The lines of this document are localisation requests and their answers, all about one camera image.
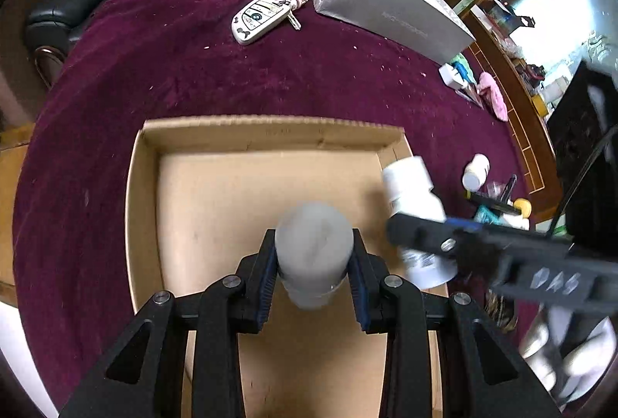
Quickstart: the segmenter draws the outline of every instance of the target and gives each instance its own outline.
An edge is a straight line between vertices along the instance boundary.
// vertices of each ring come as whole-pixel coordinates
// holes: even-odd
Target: screw
[[[171,297],[172,297],[172,295],[169,293],[169,291],[159,291],[158,293],[154,294],[153,300],[158,305],[163,305]]]
[[[469,305],[471,301],[466,293],[455,293],[453,298],[455,299],[455,303],[459,303],[460,305]]]
[[[397,288],[404,283],[399,275],[388,275],[384,278],[384,283],[390,288]]]
[[[457,244],[457,242],[455,242],[455,239],[446,239],[444,242],[442,242],[442,245],[440,245],[440,249],[442,249],[444,252],[449,252],[453,249],[453,247],[455,247],[455,244]]]
[[[238,275],[228,275],[223,278],[223,285],[227,288],[234,288],[240,285],[240,277]]]

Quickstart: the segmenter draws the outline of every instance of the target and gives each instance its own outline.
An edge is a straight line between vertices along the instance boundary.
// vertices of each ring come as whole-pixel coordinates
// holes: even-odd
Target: yellow object
[[[532,214],[532,204],[529,200],[517,199],[513,202],[513,207],[517,207],[524,218],[529,218],[530,214]]]
[[[543,118],[549,115],[549,112],[547,111],[547,106],[545,105],[545,101],[543,101],[543,98],[540,94],[532,96],[532,104],[535,106],[539,117]]]

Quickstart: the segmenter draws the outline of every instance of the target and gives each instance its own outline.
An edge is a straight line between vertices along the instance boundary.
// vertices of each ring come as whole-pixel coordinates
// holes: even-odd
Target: cable
[[[590,167],[592,167],[594,161],[599,158],[599,155],[610,142],[611,138],[616,135],[616,132],[618,132],[618,124],[614,124],[610,127],[610,129],[608,129],[608,131],[603,135],[603,137],[599,140],[599,142],[589,154],[588,159],[586,159],[586,162],[577,173],[576,180],[569,188],[567,194],[560,201],[558,209],[556,209],[554,217],[551,220],[551,225],[549,225],[549,230],[545,233],[546,238],[551,239],[554,235],[554,230],[558,224],[558,219],[560,219],[560,216],[562,216],[562,213],[567,208],[567,205],[569,204],[571,198],[573,197],[573,195],[575,195],[577,189],[579,188],[579,185],[582,183],[584,176],[588,173],[588,170],[590,169]]]

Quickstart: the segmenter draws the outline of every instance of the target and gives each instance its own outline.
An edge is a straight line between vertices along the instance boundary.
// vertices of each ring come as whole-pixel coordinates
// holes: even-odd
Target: triangular cutout
[[[117,382],[135,385],[140,380],[141,367],[150,338],[151,323],[144,322],[115,360],[109,365],[105,377]]]
[[[497,385],[517,378],[517,370],[480,322],[474,323],[474,340],[477,343],[485,383]]]

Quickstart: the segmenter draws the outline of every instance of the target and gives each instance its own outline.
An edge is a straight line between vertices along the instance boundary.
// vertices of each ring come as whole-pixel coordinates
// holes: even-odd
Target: maroon velvet cloth
[[[250,0],[110,0],[66,62],[28,149],[14,212],[15,281],[36,366],[54,403],[132,316],[124,194],[144,120],[308,115],[401,126],[448,214],[470,217],[461,177],[523,180],[505,123],[444,86],[438,65],[361,28],[298,11],[242,47],[232,17]],[[518,183],[514,196],[525,194]]]

